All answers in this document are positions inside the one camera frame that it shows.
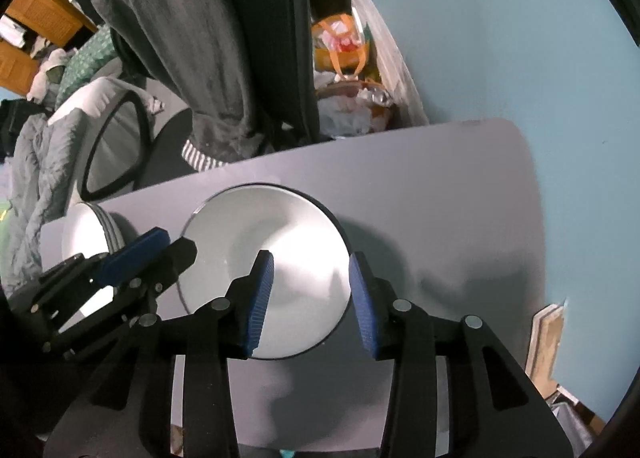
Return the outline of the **light blue bowl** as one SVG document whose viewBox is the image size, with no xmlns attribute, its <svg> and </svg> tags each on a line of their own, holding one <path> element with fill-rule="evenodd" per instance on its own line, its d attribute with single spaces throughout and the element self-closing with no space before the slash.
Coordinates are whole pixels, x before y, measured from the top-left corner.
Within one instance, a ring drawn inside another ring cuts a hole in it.
<svg viewBox="0 0 640 458">
<path fill-rule="evenodd" d="M 222 191 L 191 215 L 182 235 L 195 261 L 178 280 L 189 313 L 221 298 L 244 278 L 259 293 L 250 321 L 250 353 L 282 360 L 321 344 L 346 313 L 348 242 L 312 199 L 274 184 Z"/>
</svg>

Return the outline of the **stack of light blue plates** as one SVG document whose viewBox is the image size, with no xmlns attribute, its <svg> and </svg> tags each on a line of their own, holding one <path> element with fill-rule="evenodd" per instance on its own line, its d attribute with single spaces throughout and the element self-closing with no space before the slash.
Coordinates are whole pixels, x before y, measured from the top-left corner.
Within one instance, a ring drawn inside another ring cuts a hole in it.
<svg viewBox="0 0 640 458">
<path fill-rule="evenodd" d="M 78 203 L 67 212 L 61 246 L 64 260 L 76 255 L 89 259 L 124 247 L 125 240 L 115 220 L 100 206 Z"/>
</svg>

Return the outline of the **wooden board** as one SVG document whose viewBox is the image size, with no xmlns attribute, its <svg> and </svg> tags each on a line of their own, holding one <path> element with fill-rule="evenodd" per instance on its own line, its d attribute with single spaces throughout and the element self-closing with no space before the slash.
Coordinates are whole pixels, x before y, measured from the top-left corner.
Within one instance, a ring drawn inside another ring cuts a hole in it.
<svg viewBox="0 0 640 458">
<path fill-rule="evenodd" d="M 551 396 L 558 387 L 552 374 L 564 327 L 564 310 L 563 304 L 552 303 L 532 320 L 525 374 L 543 398 Z"/>
</svg>

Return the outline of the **grey quilted comforter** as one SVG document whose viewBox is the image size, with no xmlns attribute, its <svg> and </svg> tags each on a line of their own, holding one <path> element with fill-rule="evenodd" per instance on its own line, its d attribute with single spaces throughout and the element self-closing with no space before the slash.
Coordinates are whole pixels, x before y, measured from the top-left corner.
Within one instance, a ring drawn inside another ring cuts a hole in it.
<svg viewBox="0 0 640 458">
<path fill-rule="evenodd" d="M 88 122 L 79 108 L 52 123 L 35 115 L 17 138 L 9 225 L 1 248 L 1 286 L 8 297 L 42 272 L 41 230 L 64 215 Z"/>
</svg>

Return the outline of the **white bed mattress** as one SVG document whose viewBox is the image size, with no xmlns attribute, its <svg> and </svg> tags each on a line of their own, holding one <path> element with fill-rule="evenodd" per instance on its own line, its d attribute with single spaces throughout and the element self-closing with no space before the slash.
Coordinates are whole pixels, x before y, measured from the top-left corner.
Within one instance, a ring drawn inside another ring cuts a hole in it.
<svg viewBox="0 0 640 458">
<path fill-rule="evenodd" d="M 148 152 L 154 115 L 164 103 L 114 77 L 100 77 L 75 91 L 43 128 L 51 153 L 75 157 L 84 149 L 118 156 Z"/>
</svg>

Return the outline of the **green checkered cloth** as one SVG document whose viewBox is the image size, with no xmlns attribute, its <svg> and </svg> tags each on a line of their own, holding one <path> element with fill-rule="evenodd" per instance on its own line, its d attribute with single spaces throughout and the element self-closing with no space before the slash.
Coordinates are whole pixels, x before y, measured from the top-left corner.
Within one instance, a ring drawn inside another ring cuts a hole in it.
<svg viewBox="0 0 640 458">
<path fill-rule="evenodd" d="M 79 88 L 87 85 L 92 77 L 109 62 L 117 58 L 112 32 L 107 25 L 98 31 L 70 58 L 65 66 L 58 86 L 54 109 L 62 104 Z"/>
</svg>

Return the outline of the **orange bag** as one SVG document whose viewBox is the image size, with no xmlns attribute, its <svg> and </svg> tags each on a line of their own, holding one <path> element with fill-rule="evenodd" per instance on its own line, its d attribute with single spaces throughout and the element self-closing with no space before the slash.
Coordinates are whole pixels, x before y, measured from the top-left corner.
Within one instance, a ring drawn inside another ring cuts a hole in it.
<svg viewBox="0 0 640 458">
<path fill-rule="evenodd" d="M 370 41 L 351 14 L 334 14 L 311 26 L 312 53 L 317 72 L 338 80 L 358 79 L 369 61 Z"/>
</svg>

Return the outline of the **wooden wardrobe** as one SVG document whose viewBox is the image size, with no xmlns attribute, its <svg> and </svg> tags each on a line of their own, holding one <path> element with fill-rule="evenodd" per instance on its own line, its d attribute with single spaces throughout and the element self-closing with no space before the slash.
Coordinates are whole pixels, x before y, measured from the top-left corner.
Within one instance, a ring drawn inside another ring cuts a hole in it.
<svg viewBox="0 0 640 458">
<path fill-rule="evenodd" d="M 29 48 L 43 38 L 51 46 L 79 46 L 98 29 L 68 0 L 12 0 L 4 14 L 26 29 L 26 44 L 18 48 L 1 39 L 1 87 L 26 96 L 38 70 Z"/>
</svg>

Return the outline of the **dark grey fleece blanket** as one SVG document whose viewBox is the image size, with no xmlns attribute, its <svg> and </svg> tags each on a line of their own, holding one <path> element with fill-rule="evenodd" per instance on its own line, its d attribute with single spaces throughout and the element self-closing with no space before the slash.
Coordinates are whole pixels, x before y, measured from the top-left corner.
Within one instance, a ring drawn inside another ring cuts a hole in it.
<svg viewBox="0 0 640 458">
<path fill-rule="evenodd" d="M 148 73 L 192 112 L 182 156 L 196 171 L 256 157 L 268 145 L 228 0 L 92 0 Z"/>
</svg>

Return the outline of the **black office chair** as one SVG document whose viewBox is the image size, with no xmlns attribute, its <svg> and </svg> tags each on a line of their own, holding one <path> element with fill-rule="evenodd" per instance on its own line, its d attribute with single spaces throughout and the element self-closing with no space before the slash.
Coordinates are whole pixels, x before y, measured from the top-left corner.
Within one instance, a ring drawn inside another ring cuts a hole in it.
<svg viewBox="0 0 640 458">
<path fill-rule="evenodd" d="M 257 116 L 268 141 L 264 152 L 256 157 L 321 142 L 309 0 L 228 3 L 239 27 Z M 113 29 L 111 32 L 122 59 L 154 79 L 122 37 Z M 194 170 L 182 156 L 191 130 L 192 112 L 186 105 L 160 130 L 134 179 L 137 189 L 204 172 Z"/>
</svg>

